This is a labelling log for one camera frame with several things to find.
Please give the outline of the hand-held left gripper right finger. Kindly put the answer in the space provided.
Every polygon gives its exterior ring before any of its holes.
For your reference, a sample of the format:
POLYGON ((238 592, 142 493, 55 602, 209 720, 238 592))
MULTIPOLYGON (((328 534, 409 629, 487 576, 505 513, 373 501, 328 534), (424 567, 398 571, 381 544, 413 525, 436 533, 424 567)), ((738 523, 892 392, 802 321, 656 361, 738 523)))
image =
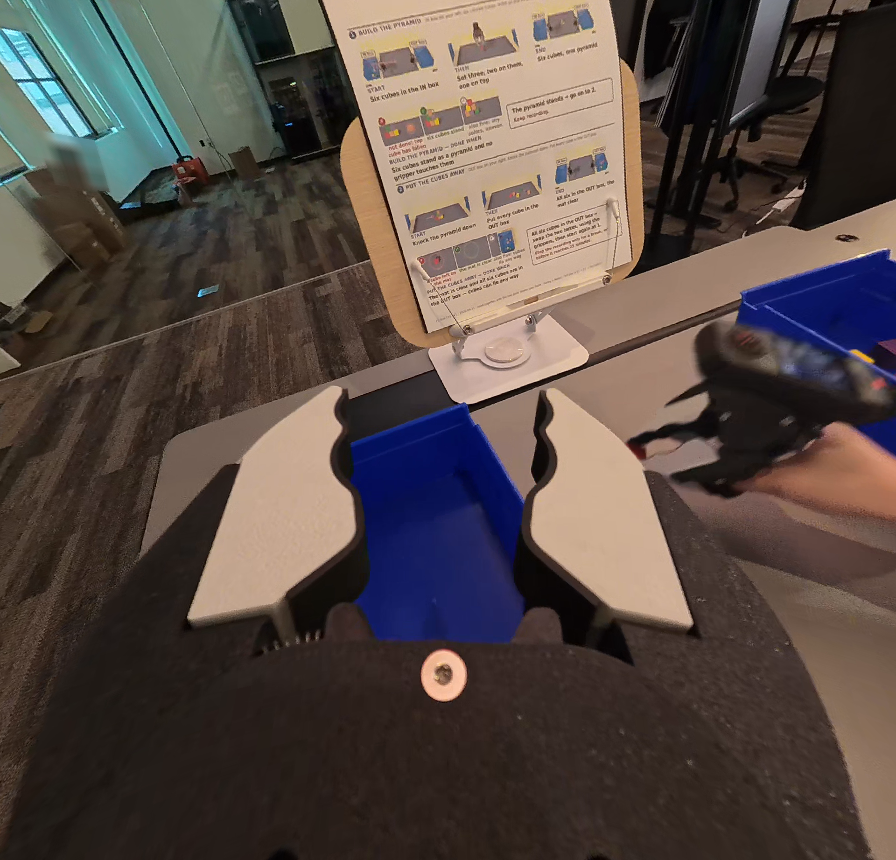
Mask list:
POLYGON ((534 485, 521 521, 521 596, 564 630, 630 622, 690 630, 693 616, 642 463, 555 388, 539 393, 534 485))

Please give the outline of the blue plastic bin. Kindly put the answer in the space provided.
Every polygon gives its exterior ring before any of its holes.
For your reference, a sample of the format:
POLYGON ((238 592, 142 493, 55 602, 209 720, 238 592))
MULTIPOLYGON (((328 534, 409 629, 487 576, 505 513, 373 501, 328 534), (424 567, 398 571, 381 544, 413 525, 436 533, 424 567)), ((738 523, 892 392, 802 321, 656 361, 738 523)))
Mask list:
POLYGON ((357 605, 382 642, 506 644, 524 599, 524 500, 464 404, 355 440, 370 572, 357 605))
MULTIPOLYGON (((894 260, 881 250, 750 288, 735 324, 838 355, 860 350, 871 356, 878 341, 894 339, 894 260)), ((894 453, 894 417, 854 428, 894 453)))

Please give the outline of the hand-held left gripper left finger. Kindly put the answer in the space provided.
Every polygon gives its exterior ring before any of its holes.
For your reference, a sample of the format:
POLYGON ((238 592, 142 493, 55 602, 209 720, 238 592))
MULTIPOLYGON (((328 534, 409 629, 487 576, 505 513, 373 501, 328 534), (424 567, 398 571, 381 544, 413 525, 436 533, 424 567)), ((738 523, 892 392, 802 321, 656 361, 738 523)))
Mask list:
POLYGON ((187 622, 255 618, 324 630, 367 584, 364 510, 352 484, 349 394, 329 387, 259 437, 238 465, 187 622))

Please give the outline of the window with white frame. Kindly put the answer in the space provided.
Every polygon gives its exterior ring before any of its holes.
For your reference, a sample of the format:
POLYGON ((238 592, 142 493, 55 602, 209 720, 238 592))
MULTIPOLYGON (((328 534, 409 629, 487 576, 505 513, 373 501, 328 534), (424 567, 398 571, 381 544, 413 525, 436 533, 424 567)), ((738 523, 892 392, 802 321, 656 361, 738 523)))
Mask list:
POLYGON ((55 136, 99 140, 123 129, 102 90, 65 52, 65 73, 25 30, 2 27, 2 68, 55 136))

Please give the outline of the pile of large cardboard boxes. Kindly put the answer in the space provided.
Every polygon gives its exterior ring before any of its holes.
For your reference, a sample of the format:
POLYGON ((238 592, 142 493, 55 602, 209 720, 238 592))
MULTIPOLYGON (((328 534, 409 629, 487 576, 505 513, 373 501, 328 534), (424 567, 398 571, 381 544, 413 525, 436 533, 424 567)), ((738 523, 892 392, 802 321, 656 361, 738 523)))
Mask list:
POLYGON ((47 168, 27 171, 28 206, 39 224, 75 265, 106 265, 128 246, 118 215, 101 192, 55 181, 47 168))

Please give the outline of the black office chair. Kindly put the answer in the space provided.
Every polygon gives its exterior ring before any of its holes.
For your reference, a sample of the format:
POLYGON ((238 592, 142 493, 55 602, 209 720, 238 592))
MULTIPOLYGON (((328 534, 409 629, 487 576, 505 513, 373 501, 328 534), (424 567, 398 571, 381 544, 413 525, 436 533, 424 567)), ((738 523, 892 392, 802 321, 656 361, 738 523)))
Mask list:
POLYGON ((843 16, 805 151, 791 227, 823 227, 894 200, 894 3, 843 16))
POLYGON ((725 203, 725 212, 738 209, 740 203, 739 181, 745 173, 763 175, 772 180, 771 192, 779 194, 783 191, 791 175, 801 173, 804 167, 801 162, 795 165, 778 163, 755 163, 738 155, 738 143, 742 132, 747 133, 747 141, 756 141, 762 137, 763 124, 777 115, 790 115, 807 110, 808 104, 823 94, 825 82, 808 75, 786 75, 777 77, 770 83, 764 99, 758 104, 736 128, 728 153, 719 162, 720 182, 727 183, 732 198, 725 203))

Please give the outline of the black glass door cabinet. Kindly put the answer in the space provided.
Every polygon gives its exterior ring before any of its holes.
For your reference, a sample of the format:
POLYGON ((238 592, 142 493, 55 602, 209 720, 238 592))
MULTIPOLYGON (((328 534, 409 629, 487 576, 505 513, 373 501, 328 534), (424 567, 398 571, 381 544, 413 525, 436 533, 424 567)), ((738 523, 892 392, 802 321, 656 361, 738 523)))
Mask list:
POLYGON ((254 69, 289 158, 311 160, 341 149, 358 111, 336 48, 260 61, 254 69))

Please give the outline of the printed instruction sheet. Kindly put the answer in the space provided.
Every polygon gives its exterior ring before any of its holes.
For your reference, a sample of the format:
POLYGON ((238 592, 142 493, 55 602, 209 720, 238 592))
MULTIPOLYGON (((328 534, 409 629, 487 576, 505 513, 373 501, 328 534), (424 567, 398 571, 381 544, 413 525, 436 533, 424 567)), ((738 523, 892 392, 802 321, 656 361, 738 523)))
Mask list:
POLYGON ((426 334, 635 261, 610 0, 319 0, 426 334))

